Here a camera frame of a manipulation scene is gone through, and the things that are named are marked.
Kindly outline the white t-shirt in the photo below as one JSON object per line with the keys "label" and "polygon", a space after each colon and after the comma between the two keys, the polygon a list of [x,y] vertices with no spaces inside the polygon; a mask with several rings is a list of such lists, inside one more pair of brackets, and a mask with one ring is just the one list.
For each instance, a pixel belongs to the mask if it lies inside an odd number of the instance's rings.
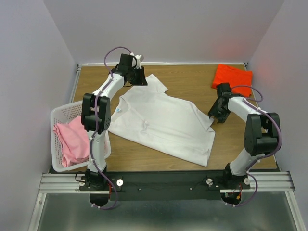
{"label": "white t-shirt", "polygon": [[119,98],[109,132],[182,160],[207,166],[214,143],[213,119],[194,103],[168,96],[149,75]]}

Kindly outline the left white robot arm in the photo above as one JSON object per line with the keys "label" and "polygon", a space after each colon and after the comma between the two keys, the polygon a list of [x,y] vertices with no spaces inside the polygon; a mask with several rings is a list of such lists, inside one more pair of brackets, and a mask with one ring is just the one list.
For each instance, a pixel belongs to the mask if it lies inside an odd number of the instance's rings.
{"label": "left white robot arm", "polygon": [[94,92],[86,93],[82,99],[81,123],[89,139],[89,164],[85,173],[85,183],[102,190],[108,180],[105,155],[111,148],[105,149],[109,137],[107,131],[111,125],[111,100],[123,87],[146,86],[143,55],[121,54],[119,63],[108,70],[107,80]]}

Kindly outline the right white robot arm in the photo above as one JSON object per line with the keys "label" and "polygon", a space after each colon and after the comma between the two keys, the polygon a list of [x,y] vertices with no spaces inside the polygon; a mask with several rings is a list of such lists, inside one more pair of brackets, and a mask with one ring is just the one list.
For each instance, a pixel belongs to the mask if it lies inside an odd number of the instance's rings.
{"label": "right white robot arm", "polygon": [[243,182],[252,166],[277,153],[282,145],[279,115],[263,111],[244,96],[233,93],[229,83],[221,83],[217,85],[217,99],[208,116],[225,123],[231,112],[246,125],[243,150],[216,178],[216,182],[228,189]]}

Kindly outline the folded orange t-shirt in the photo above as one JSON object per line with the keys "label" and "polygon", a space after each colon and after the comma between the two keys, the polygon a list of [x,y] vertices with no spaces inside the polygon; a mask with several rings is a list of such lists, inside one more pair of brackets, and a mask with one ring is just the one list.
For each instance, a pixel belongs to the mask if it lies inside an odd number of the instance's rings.
{"label": "folded orange t-shirt", "polygon": [[252,86],[252,80],[252,71],[240,70],[228,65],[219,64],[211,87],[216,89],[218,84],[229,83],[231,88],[238,86],[232,89],[232,92],[241,94],[244,97],[250,97],[252,94],[251,89],[249,87],[239,87],[239,85]]}

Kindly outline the white plastic laundry basket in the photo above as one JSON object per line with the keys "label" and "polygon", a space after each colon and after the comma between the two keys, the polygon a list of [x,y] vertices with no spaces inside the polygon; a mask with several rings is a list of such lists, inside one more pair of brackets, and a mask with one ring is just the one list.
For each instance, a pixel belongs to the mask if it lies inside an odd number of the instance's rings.
{"label": "white plastic laundry basket", "polygon": [[65,172],[87,167],[92,172],[106,170],[106,159],[111,154],[109,134],[95,135],[90,154],[92,131],[81,124],[82,101],[65,104],[51,112],[51,154],[55,171]]}

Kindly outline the pink t-shirt in basket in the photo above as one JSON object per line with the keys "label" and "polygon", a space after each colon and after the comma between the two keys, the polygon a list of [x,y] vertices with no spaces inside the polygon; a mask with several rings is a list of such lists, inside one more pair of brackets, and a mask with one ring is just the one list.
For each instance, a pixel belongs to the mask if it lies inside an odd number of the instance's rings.
{"label": "pink t-shirt in basket", "polygon": [[60,142],[63,167],[83,163],[89,158],[89,140],[80,115],[69,123],[56,123],[53,132]]}

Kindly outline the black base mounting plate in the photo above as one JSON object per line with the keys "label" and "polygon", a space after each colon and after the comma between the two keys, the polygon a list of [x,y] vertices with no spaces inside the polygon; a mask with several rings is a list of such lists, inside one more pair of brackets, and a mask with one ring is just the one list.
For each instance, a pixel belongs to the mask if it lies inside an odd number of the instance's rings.
{"label": "black base mounting plate", "polygon": [[90,192],[91,203],[223,199],[237,205],[242,190],[250,188],[247,175],[232,176],[225,170],[107,172],[105,175],[89,170],[75,175],[79,189]]}

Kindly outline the aluminium front rail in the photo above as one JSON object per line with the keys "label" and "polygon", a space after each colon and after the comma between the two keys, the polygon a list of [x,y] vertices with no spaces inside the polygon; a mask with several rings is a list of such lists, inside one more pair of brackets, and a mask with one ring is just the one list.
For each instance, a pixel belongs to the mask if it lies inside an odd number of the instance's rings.
{"label": "aluminium front rail", "polygon": [[[258,192],[294,191],[295,187],[289,172],[251,172],[248,177],[250,188],[246,192],[253,192],[258,184]],[[82,191],[74,174],[44,174],[41,177],[39,193],[104,193],[87,188]]]}

